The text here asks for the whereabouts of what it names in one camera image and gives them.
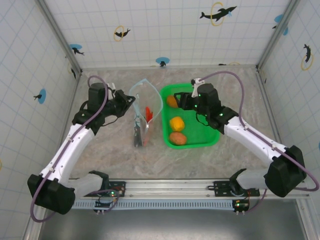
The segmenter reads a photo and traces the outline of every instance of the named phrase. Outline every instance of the tiled wall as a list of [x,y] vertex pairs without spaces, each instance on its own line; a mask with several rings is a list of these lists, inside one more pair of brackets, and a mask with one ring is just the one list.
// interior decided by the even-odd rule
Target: tiled wall
[[[0,239],[21,239],[30,174],[60,143],[76,80],[34,0],[0,1]],[[45,89],[40,99],[34,99]]]
[[[105,68],[159,66],[159,57],[172,66],[257,64],[289,0],[46,2],[68,43],[80,45],[81,67]],[[213,24],[200,18],[231,7]]]
[[[320,181],[320,1],[302,0],[288,28],[264,68],[266,88],[284,143],[302,149]],[[320,217],[320,191],[311,197]]]

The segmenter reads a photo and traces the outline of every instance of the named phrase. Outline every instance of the clear plastic container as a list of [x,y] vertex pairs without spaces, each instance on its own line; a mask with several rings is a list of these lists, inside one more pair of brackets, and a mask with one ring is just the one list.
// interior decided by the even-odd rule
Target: clear plastic container
[[129,96],[135,97],[133,144],[135,147],[145,147],[152,135],[154,121],[164,104],[158,90],[147,79],[135,84],[130,89]]

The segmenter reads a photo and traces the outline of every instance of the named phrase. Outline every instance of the green tray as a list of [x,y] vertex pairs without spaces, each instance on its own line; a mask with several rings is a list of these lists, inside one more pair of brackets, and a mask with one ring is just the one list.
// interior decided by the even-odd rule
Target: green tray
[[[190,83],[180,83],[165,86],[160,91],[163,100],[162,115],[162,128],[163,139],[165,144],[173,149],[188,149],[207,147],[216,144],[219,140],[220,133],[209,126],[204,126],[196,119],[196,112],[193,110],[182,110],[181,108],[173,108],[167,105],[167,97],[175,93],[188,92],[191,93],[193,88]],[[170,120],[174,117],[181,117],[184,121],[185,127],[182,134],[186,136],[186,144],[177,146],[170,142],[169,135],[173,132],[170,127]],[[198,116],[199,121],[207,124],[204,116]]]

